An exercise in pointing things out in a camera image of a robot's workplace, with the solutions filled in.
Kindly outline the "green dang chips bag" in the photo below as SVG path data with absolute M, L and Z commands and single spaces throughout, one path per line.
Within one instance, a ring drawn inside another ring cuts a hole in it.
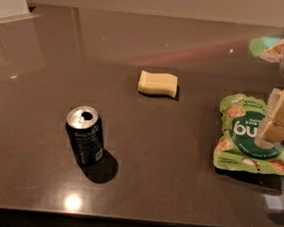
M 222 136 L 213 160 L 218 169 L 284 175 L 284 147 L 259 148 L 254 141 L 266 114 L 263 100 L 234 94 L 220 102 Z

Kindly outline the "yellow sponge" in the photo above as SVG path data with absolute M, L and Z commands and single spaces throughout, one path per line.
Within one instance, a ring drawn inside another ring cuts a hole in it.
M 175 97 L 178 89 L 177 77 L 173 74 L 141 71 L 137 90 L 145 95 Z

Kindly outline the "dark blue pepsi can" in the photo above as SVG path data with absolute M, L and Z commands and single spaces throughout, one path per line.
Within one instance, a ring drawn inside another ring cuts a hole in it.
M 65 128 L 80 166 L 90 166 L 104 156 L 102 121 L 90 106 L 74 108 L 66 117 Z

